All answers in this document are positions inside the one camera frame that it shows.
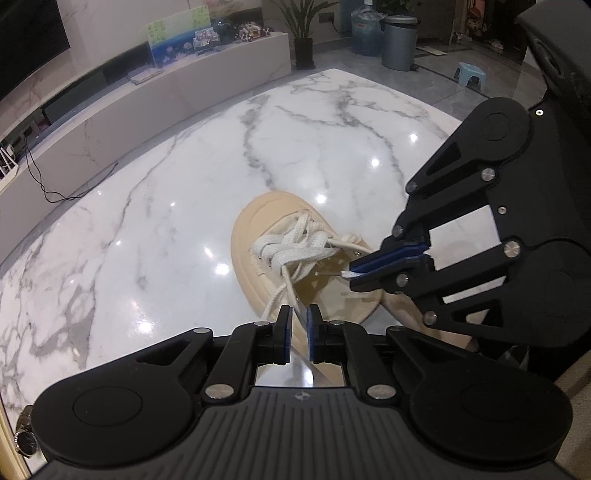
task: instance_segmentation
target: gray trash can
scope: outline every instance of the gray trash can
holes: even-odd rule
[[[384,67],[403,72],[410,70],[417,46],[417,25],[416,17],[390,15],[384,18]]]

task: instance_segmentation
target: beige sneaker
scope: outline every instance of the beige sneaker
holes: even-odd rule
[[[358,236],[340,238],[307,202],[269,192],[249,203],[232,231],[232,262],[242,291],[261,320],[274,322],[282,304],[294,308],[292,345],[308,358],[306,306],[316,303],[325,320],[363,322],[382,291],[352,292],[340,273],[372,250]],[[315,365],[331,384],[342,385],[340,367]]]

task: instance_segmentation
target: blue stool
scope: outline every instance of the blue stool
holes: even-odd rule
[[[486,83],[486,73],[484,73],[476,65],[470,65],[469,63],[460,62],[460,67],[456,70],[455,78],[458,78],[458,83],[464,87],[468,86],[468,82],[471,78],[476,77],[478,84],[480,85],[480,91],[484,92],[484,85]]]

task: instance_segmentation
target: power outlet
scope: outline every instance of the power outlet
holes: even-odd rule
[[[335,13],[325,12],[318,14],[318,22],[320,23],[335,23]]]

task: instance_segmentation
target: marble table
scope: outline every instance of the marble table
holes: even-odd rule
[[[139,155],[42,232],[1,280],[0,393],[12,425],[64,377],[196,326],[228,335],[254,321],[232,272],[230,232],[242,207],[268,190],[301,196],[337,232],[377,248],[405,206],[405,183],[458,124],[327,70]],[[498,238],[484,208],[440,227],[433,241],[440,268]],[[297,358],[277,369],[262,382],[314,381]]]

